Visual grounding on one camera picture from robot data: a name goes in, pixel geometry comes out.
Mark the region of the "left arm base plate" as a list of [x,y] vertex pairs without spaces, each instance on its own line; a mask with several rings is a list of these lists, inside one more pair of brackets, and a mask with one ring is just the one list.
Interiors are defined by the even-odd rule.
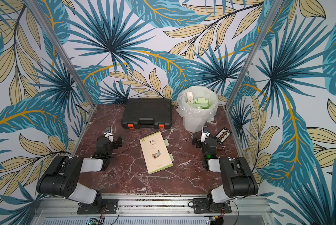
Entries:
[[116,214],[118,199],[101,199],[92,204],[79,203],[78,215],[113,215]]

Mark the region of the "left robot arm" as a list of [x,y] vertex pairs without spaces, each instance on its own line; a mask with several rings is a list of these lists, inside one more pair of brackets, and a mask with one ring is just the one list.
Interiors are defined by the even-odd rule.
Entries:
[[36,191],[49,196],[65,197],[85,205],[100,204],[99,192],[79,183],[82,173],[103,172],[107,169],[115,149],[122,147],[122,137],[117,140],[103,135],[97,139],[92,157],[57,156],[39,179]]

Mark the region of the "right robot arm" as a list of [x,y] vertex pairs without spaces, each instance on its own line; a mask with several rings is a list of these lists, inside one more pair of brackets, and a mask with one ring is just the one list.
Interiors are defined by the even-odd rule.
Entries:
[[225,203],[237,197],[245,198],[258,193],[258,185],[244,157],[217,157],[217,140],[207,137],[204,141],[193,138],[192,144],[203,154],[203,168],[219,173],[222,184],[207,194],[209,204]]

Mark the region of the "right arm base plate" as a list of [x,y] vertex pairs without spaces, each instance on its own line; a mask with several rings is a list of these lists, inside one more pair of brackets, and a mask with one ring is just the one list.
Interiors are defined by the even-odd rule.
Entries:
[[194,198],[188,202],[188,206],[193,208],[195,214],[225,214],[232,212],[228,203],[215,203],[207,198]]

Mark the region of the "green cover picture book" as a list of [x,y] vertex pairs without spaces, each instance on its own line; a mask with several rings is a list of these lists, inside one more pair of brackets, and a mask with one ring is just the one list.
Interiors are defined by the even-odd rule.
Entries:
[[173,166],[161,132],[156,132],[139,140],[149,174]]

